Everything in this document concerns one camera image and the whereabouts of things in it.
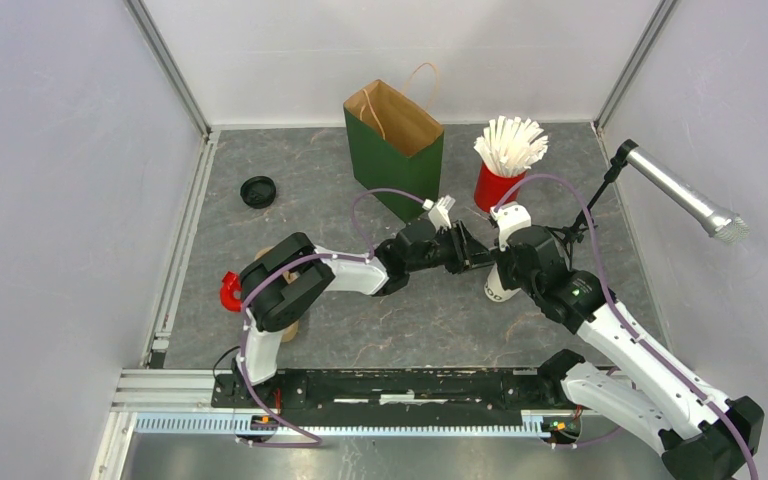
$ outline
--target black lid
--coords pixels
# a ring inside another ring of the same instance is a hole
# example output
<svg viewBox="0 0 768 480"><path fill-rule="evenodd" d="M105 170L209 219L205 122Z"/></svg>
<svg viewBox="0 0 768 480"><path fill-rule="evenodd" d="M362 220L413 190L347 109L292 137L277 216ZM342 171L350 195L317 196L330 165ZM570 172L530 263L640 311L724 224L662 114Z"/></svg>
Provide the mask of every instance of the black lid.
<svg viewBox="0 0 768 480"><path fill-rule="evenodd" d="M252 177L240 187L240 197L252 208L266 208L275 201L278 190L269 177Z"/></svg>

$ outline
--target red object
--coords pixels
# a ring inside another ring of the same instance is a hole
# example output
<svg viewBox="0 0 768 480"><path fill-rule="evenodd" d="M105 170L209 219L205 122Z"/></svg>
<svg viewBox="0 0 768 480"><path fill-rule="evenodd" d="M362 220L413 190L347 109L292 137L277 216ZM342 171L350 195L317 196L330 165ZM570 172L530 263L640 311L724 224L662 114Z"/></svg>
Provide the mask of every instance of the red object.
<svg viewBox="0 0 768 480"><path fill-rule="evenodd" d="M487 165L484 165L484 162L481 162L481 172L478 174L478 184L475 185L475 195L473 196L475 204L478 205L478 208L489 213L490 209L499 203L505 193L523 178L525 178L525 172L516 177L500 177L491 172ZM519 189L508 198L508 201L516 200L518 193Z"/></svg>
<svg viewBox="0 0 768 480"><path fill-rule="evenodd" d="M240 286L240 276L234 272L228 272L222 277L222 288L219 289L219 301L226 310L241 312L243 301L237 294L242 295L243 287Z"/></svg>

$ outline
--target green paper bag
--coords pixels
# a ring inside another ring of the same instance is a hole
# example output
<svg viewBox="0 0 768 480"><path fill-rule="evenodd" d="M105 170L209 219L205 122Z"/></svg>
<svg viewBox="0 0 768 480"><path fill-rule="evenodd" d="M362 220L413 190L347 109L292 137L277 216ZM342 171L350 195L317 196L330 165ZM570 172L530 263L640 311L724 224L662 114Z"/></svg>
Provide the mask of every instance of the green paper bag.
<svg viewBox="0 0 768 480"><path fill-rule="evenodd" d="M361 185L367 189L397 188L437 200L443 164L440 123L381 80L349 97L343 111L352 170ZM375 196L404 222L423 212L421 205L401 195Z"/></svg>

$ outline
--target bag handle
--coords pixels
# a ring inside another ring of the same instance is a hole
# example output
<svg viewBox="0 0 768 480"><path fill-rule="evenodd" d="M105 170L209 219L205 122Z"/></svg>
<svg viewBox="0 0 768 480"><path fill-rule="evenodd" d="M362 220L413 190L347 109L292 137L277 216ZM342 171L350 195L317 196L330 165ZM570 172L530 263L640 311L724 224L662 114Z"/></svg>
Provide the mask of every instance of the bag handle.
<svg viewBox="0 0 768 480"><path fill-rule="evenodd" d="M431 108L431 104L434 103L434 99L437 97L437 90L440 88L440 70L437 69L437 65L434 65L431 62L424 62L416 67L416 70L410 74L407 81L405 82L405 85L402 87L401 93L402 95L407 96L406 93L408 91L408 87L410 86L410 82L413 80L413 77L416 76L416 72L418 72L422 67L426 65L434 70L434 89L431 90L431 96L428 97L428 103L425 104L425 110L428 110ZM375 113L375 109L372 108L372 100L369 99L369 92L366 91L366 88L363 89L363 96L366 97L366 103L369 105L369 112L372 113L372 118L375 119L375 123L378 125L378 130L381 132L381 139L387 140L387 136L384 134L384 127L381 126L381 121L378 120L378 115ZM358 118L361 121L363 121L363 111L365 109L366 105L361 105L360 114L358 115Z"/></svg>

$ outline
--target bundle of straws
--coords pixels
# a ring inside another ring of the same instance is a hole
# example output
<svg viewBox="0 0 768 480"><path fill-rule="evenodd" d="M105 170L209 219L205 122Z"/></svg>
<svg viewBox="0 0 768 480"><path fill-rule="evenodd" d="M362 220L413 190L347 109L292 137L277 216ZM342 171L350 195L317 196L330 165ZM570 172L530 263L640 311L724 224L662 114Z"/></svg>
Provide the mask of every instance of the bundle of straws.
<svg viewBox="0 0 768 480"><path fill-rule="evenodd" d="M548 148L548 138L540 124L530 118L522 121L499 116L490 120L484 136L475 139L475 151L494 175L516 177L543 158Z"/></svg>

